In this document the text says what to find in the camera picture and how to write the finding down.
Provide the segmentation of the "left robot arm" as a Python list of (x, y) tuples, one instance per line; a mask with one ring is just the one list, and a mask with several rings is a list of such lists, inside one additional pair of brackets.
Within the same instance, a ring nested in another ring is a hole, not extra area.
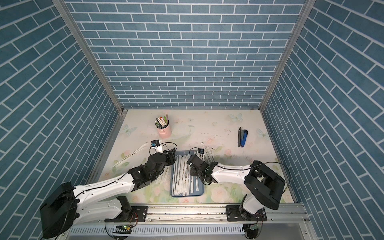
[(57, 237), (77, 223), (99, 218), (129, 219), (131, 207), (124, 194), (148, 186), (175, 161), (176, 149), (164, 150), (150, 155), (144, 165), (112, 179), (78, 186), (61, 184), (40, 206), (43, 238)]

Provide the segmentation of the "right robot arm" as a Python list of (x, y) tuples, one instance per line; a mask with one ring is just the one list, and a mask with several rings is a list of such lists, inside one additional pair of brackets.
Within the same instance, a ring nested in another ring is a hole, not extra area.
[(249, 216), (262, 208), (277, 210), (280, 206), (286, 181), (266, 163), (253, 161), (248, 166), (228, 166), (217, 162), (209, 164), (193, 155), (187, 165), (207, 185), (232, 183), (245, 186), (250, 193), (245, 195), (240, 211)]

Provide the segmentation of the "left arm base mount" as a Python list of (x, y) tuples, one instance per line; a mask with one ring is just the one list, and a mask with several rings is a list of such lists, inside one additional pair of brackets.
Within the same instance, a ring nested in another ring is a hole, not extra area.
[(146, 220), (148, 206), (132, 206), (130, 210), (122, 210), (122, 212), (114, 219), (105, 219), (107, 223), (143, 223)]

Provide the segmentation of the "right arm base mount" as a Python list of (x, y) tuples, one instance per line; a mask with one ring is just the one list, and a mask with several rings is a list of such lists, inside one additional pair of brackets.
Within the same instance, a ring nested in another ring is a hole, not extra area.
[(265, 209), (258, 210), (255, 214), (245, 211), (240, 205), (227, 205), (226, 215), (228, 222), (265, 222), (267, 215)]

